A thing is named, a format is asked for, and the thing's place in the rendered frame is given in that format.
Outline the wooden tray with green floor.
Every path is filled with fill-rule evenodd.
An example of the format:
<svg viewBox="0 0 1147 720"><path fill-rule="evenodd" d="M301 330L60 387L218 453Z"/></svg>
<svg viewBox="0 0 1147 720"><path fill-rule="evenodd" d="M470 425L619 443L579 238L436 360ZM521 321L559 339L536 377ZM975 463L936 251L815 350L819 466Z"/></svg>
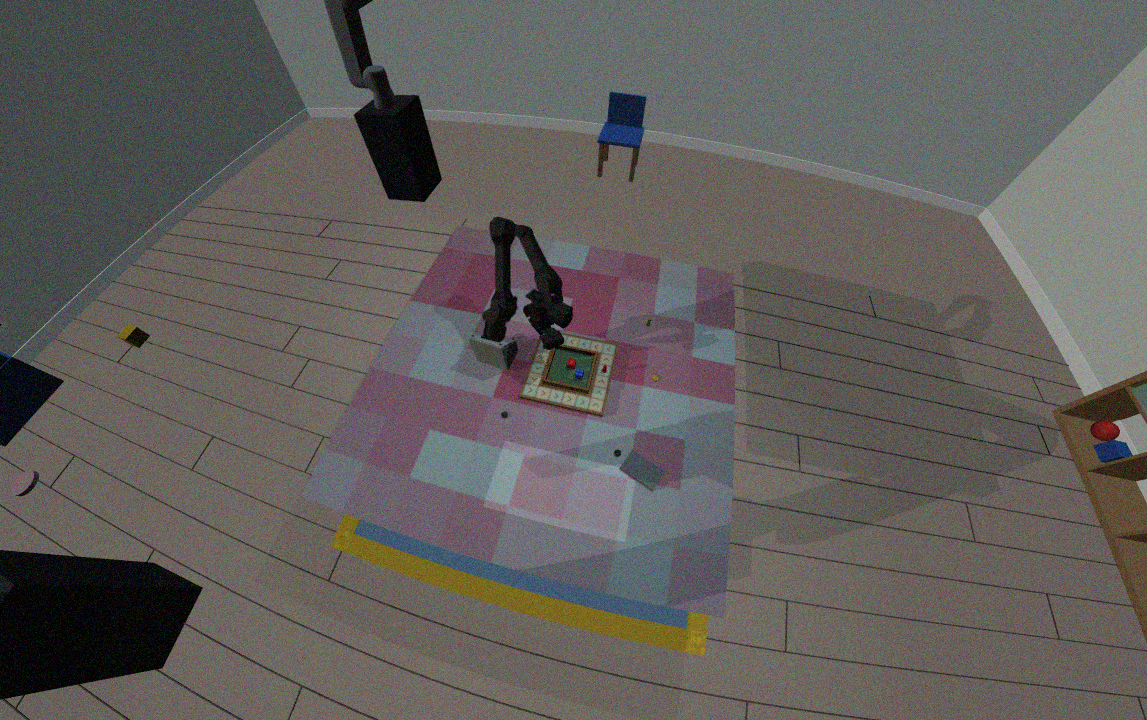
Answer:
<svg viewBox="0 0 1147 720"><path fill-rule="evenodd" d="M612 357L617 345L608 345L608 343L596 341L582 341L582 338L567 336L567 334L561 334L561 336L564 337L564 345L559 345L553 349L553 354L551 354L551 350L544 349L544 342L540 341L540 345L538 345L535 355L535 361L531 369L529 369L526 388L523 389L522 396L543 398L543 400L551 402L564 404L574 407L582 407L582 409L595 410L595 413L602 413L602 404L604 404L606 389L608 389ZM549 354L551 359L549 363L547 363L547 357L549 357ZM574 389L574 391L587 393L588 396L593 368L595 368L596 355L599 354L601 354L599 370L596 370L596 378L595 382L593 382L591 397L574 396L574 393L559 391L559 389L538 386L538 383L540 383L544 374L545 365L547 363L547 369L544 375L544 384L547 384L547 386ZM576 359L576 369L585 370L582 381L576 379L576 369L567 368L569 357L570 359ZM606 368L608 371L602 371L602 366L604 365L608 366L608 368Z"/></svg>

